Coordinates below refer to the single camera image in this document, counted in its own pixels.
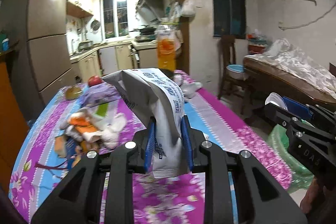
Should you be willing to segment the person's right hand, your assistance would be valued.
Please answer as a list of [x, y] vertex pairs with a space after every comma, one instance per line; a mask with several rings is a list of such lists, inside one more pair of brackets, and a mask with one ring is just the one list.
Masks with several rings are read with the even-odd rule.
[[308, 214], [311, 211], [313, 207], [313, 202], [317, 199], [318, 195], [325, 193], [326, 187], [324, 186], [323, 182], [319, 178], [316, 178], [314, 176], [311, 184], [309, 185], [309, 188], [306, 191], [305, 196], [300, 202], [299, 207], [302, 212], [304, 214]]

